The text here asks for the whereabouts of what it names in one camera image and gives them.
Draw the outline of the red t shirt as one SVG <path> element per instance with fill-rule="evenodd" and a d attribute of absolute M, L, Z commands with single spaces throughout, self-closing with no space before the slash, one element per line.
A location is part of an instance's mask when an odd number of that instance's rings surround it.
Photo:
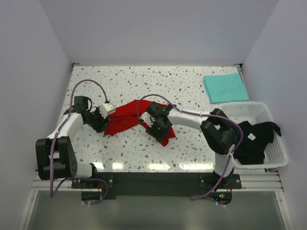
<path fill-rule="evenodd" d="M 149 126 L 145 122 L 139 123 L 136 109 L 138 102 L 139 100 L 133 100 L 132 102 L 118 107 L 115 112 L 111 113 L 108 116 L 110 122 L 108 123 L 107 130 L 104 131 L 104 134 L 114 136 L 117 133 L 133 128 L 136 125 L 142 125 L 146 130 L 148 130 Z M 151 103 L 152 101 L 142 100 L 139 105 L 139 114 L 142 115 L 145 113 Z M 176 138 L 172 128 L 161 142 L 161 145 L 165 147 L 169 143 L 170 138 Z"/>

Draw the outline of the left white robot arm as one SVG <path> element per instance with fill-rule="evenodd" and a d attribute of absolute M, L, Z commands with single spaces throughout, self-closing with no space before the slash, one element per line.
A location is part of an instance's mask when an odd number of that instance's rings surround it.
<path fill-rule="evenodd" d="M 99 184 L 94 164 L 77 162 L 72 141 L 83 125 L 97 133 L 106 131 L 110 122 L 108 115 L 116 108 L 108 101 L 100 106 L 89 105 L 91 102 L 85 96 L 74 97 L 73 105 L 64 112 L 58 127 L 48 137 L 36 141 L 37 171 L 41 180 L 82 178 L 89 188 Z"/>

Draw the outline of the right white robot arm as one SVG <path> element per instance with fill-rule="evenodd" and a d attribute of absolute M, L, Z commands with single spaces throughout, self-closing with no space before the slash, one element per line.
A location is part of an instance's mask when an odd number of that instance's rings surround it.
<path fill-rule="evenodd" d="M 156 102 L 150 103 L 141 115 L 140 121 L 148 125 L 146 132 L 158 142 L 162 142 L 172 126 L 185 126 L 203 133 L 210 149 L 215 153 L 214 184 L 225 188 L 230 184 L 230 174 L 233 172 L 232 154 L 243 141 L 241 127 L 221 109 L 209 113 L 180 110 Z"/>

